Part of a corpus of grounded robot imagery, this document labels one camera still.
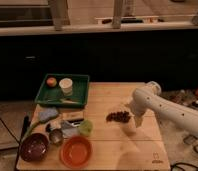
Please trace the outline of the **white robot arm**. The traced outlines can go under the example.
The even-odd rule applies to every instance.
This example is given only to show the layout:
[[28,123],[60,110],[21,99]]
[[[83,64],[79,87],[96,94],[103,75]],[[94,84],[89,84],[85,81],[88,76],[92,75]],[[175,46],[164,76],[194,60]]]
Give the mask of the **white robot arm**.
[[160,94],[161,86],[155,81],[150,81],[133,91],[128,108],[137,117],[143,116],[146,110],[150,109],[198,138],[198,111],[168,101]]

